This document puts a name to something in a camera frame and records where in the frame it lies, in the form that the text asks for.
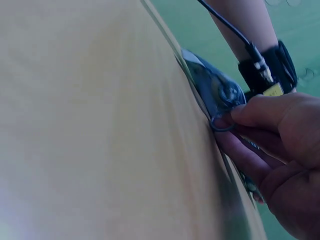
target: skin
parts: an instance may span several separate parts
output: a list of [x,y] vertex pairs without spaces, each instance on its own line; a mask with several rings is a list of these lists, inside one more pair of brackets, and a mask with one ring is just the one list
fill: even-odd
[[320,98],[256,96],[220,125],[232,122],[237,123],[232,132],[215,134],[221,149],[251,177],[291,235],[320,239]]

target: black cable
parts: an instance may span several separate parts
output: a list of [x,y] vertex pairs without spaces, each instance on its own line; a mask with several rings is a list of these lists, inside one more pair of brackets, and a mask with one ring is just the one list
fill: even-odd
[[211,6],[209,6],[204,0],[197,0],[202,4],[212,15],[214,15],[220,22],[222,22],[225,26],[227,26],[235,35],[237,35],[245,45],[250,46],[251,43],[249,40],[238,30],[236,29],[230,22],[228,22],[223,16],[221,16],[216,10],[214,10]]
[[258,73],[261,75],[262,79],[269,84],[273,84],[274,79],[271,75],[270,69],[266,64],[264,57],[258,51],[256,46],[252,42],[250,42],[238,29],[236,29],[235,26],[233,26],[230,22],[228,22],[223,16],[221,16],[211,6],[209,6],[204,0],[197,0],[197,1],[243,41],[245,45],[245,49],[250,55],[253,61],[253,65],[258,71]]

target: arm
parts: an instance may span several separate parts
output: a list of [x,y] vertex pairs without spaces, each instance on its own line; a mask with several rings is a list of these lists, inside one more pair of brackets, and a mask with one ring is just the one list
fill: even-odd
[[[225,19],[239,29],[260,52],[278,45],[263,0],[207,0]],[[239,61],[249,58],[244,44],[233,32],[212,16],[223,37]]]

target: beige garment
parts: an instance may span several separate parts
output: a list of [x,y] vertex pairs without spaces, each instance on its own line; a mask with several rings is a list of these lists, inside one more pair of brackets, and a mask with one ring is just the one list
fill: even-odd
[[2,3],[1,239],[264,239],[146,5]]

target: finger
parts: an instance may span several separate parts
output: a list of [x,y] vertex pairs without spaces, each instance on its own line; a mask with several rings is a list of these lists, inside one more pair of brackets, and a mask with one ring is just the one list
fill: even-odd
[[231,111],[231,116],[237,124],[277,133],[279,124],[290,108],[310,98],[312,97],[303,93],[289,93],[282,96],[257,95],[247,105],[240,105]]
[[265,177],[272,171],[272,168],[264,160],[244,146],[231,132],[217,132],[215,138],[221,150],[257,186],[260,186]]
[[264,152],[277,159],[281,159],[285,163],[289,163],[293,159],[278,134],[242,125],[237,125],[232,132],[254,142]]
[[252,193],[252,197],[254,200],[256,200],[259,204],[264,204],[264,200],[260,197],[260,195],[257,192]]
[[285,164],[278,159],[266,154],[261,149],[256,148],[251,143],[249,143],[247,140],[243,139],[240,135],[233,134],[238,140],[249,150],[257,154],[262,160],[264,160],[272,169],[276,169],[278,167],[284,166]]

